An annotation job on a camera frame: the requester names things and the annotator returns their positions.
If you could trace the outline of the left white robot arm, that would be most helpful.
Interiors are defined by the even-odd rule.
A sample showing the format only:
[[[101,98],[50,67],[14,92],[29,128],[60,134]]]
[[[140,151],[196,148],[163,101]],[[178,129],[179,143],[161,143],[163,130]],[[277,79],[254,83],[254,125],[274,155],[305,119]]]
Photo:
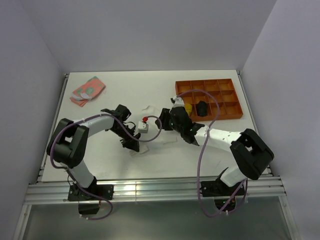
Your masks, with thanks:
[[[130,110],[120,104],[115,110],[105,108],[99,114],[83,120],[63,118],[58,122],[47,146],[47,154],[54,168],[64,169],[71,174],[81,186],[79,194],[86,200],[95,198],[98,193],[96,177],[84,161],[88,138],[102,131],[111,131],[120,137],[123,148],[139,152],[138,140],[141,135],[135,134],[135,127],[124,125],[130,115]]]

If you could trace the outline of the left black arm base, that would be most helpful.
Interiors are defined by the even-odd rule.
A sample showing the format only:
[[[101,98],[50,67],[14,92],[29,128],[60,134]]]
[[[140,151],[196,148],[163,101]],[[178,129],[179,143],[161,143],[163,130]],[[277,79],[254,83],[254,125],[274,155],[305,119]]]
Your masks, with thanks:
[[[67,201],[78,202],[78,213],[82,218],[97,221],[105,219],[112,214],[114,209],[113,204],[111,203],[113,194],[113,184],[97,184],[97,179],[94,177],[88,188],[84,188],[75,182],[70,184]],[[106,215],[96,216],[102,202],[109,204],[110,209]]]

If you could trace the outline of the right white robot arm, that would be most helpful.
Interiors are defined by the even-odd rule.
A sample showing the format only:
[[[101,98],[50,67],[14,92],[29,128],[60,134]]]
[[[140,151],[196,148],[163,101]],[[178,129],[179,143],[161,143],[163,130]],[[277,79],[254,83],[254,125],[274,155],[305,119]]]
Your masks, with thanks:
[[[224,170],[216,183],[216,189],[222,195],[229,194],[234,185],[246,178],[257,180],[275,157],[253,129],[237,132],[210,128],[193,122],[182,106],[162,109],[155,124],[158,129],[176,131],[188,144],[232,153],[236,165]]]

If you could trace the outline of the white sock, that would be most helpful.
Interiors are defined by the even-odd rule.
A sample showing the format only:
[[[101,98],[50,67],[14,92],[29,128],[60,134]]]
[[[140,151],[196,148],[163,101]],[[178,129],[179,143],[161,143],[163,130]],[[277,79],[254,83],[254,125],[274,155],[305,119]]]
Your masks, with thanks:
[[[161,114],[160,110],[153,105],[148,105],[146,108],[141,110],[140,116],[147,117],[147,116],[156,116],[159,117]],[[147,124],[147,131],[143,130],[144,132],[141,133],[141,140],[149,140],[156,136],[159,132],[159,129],[156,125],[156,118],[149,118],[146,122]],[[130,156],[138,156],[138,155],[145,155],[146,153],[152,150],[158,150],[162,148],[167,148],[171,144],[176,144],[178,139],[173,131],[164,131],[162,130],[160,135],[151,142],[139,142],[139,152],[134,150],[129,151]]]

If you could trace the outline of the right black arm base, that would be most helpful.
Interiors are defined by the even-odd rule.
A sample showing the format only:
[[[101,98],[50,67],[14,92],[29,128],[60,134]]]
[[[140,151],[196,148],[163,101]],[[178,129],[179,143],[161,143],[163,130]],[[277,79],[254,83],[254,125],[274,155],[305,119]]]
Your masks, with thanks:
[[[248,180],[238,182],[234,186],[227,186],[218,177],[216,180],[207,180],[200,182],[199,192],[204,198],[223,197],[214,199],[215,207],[223,212],[232,212],[242,205],[247,196]]]

